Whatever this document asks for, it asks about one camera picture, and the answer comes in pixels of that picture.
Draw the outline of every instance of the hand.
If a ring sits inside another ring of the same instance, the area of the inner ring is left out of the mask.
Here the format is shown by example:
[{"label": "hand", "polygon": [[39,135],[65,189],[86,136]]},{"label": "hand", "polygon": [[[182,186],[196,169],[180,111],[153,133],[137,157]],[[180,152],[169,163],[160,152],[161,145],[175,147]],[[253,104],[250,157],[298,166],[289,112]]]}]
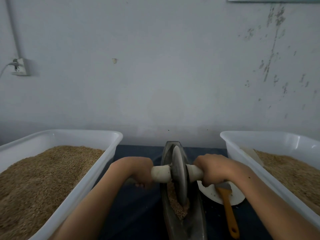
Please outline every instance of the hand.
[{"label": "hand", "polygon": [[127,170],[127,178],[132,177],[138,183],[137,187],[149,189],[152,185],[153,179],[151,177],[151,169],[153,162],[150,158],[130,156],[123,157],[113,164],[121,164],[121,170]]},{"label": "hand", "polygon": [[205,187],[211,184],[230,181],[233,169],[237,163],[234,160],[216,154],[198,156],[193,162],[204,173],[202,184]]}]

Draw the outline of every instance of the bare skin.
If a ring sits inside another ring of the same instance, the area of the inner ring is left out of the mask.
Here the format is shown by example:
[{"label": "bare skin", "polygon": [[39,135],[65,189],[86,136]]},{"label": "bare skin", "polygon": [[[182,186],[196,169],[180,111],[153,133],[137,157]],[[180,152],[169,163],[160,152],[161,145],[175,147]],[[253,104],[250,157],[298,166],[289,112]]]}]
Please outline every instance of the bare skin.
[{"label": "bare skin", "polygon": [[274,193],[248,166],[222,155],[199,156],[204,186],[233,182],[245,195],[274,240],[316,240],[320,232]]},{"label": "bare skin", "polygon": [[152,167],[153,162],[146,157],[124,157],[112,163],[50,240],[97,239],[113,200],[126,179],[132,177],[139,186],[149,188]]}]

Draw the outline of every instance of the white container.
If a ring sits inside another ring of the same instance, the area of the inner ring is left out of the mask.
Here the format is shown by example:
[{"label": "white container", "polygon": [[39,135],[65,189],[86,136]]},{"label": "white container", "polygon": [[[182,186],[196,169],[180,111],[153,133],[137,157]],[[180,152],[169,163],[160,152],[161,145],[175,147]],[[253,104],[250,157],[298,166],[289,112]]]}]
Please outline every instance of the white container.
[{"label": "white container", "polygon": [[107,130],[52,129],[34,133],[0,146],[0,173],[26,157],[56,146],[86,146],[105,150],[47,222],[29,239],[48,239],[78,203],[89,193],[107,163],[111,163],[122,134]]},{"label": "white container", "polygon": [[240,147],[287,155],[320,170],[320,142],[305,136],[277,131],[224,131],[228,156],[248,165],[275,193],[320,230],[320,216],[254,161]]}]

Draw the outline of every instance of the electrical outlet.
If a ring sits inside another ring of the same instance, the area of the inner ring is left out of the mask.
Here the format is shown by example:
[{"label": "electrical outlet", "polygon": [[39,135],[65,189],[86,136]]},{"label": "electrical outlet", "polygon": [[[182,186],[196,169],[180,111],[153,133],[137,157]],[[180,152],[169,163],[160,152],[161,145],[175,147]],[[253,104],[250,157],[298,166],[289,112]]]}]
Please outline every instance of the electrical outlet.
[{"label": "electrical outlet", "polygon": [[13,60],[14,62],[18,62],[19,65],[15,66],[15,65],[11,65],[12,70],[11,70],[11,74],[12,75],[16,75],[16,76],[29,76],[28,74],[28,70],[26,67],[26,63],[27,60],[24,58],[19,58],[16,60]]}]

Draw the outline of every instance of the grain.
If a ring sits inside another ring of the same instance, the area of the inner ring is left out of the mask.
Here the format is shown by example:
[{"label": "grain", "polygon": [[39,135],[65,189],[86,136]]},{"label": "grain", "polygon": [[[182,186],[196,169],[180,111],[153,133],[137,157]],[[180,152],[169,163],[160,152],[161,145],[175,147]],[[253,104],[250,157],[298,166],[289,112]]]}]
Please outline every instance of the grain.
[{"label": "grain", "polygon": [[50,218],[104,151],[56,146],[0,174],[0,239],[28,239]]},{"label": "grain", "polygon": [[185,206],[181,206],[177,200],[177,195],[176,192],[174,190],[174,183],[173,182],[169,182],[167,183],[167,191],[168,191],[168,198],[170,201],[170,205],[174,211],[174,213],[176,214],[176,216],[182,221],[189,210],[190,207],[190,201],[189,199],[187,199],[187,203]]},{"label": "grain", "polygon": [[255,150],[264,168],[314,211],[320,207],[320,170],[293,157]]}]

